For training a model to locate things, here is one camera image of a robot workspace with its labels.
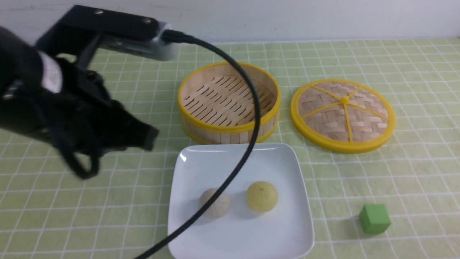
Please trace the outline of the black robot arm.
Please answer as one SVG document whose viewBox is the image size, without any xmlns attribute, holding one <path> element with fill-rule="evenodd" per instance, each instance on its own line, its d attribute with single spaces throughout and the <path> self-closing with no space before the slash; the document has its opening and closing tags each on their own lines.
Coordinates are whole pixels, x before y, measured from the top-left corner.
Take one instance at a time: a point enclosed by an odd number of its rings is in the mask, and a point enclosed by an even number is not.
<svg viewBox="0 0 460 259">
<path fill-rule="evenodd" d="M 151 151 L 159 131 L 114 100 L 100 74 L 49 56 L 1 28 L 1 128 L 63 156 Z"/>
</svg>

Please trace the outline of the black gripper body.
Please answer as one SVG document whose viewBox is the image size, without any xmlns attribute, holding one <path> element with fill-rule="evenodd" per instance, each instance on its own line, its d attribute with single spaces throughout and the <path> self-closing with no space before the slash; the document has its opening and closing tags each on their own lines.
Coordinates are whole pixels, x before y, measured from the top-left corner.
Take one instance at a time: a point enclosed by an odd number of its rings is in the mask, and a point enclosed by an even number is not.
<svg viewBox="0 0 460 259">
<path fill-rule="evenodd" d="M 53 147 L 69 143 L 71 151 L 102 156 L 138 148 L 151 151 L 159 131 L 112 99 L 102 76 L 65 59 L 43 60 L 43 87 L 51 92 L 55 131 L 43 127 L 43 141 Z"/>
</svg>

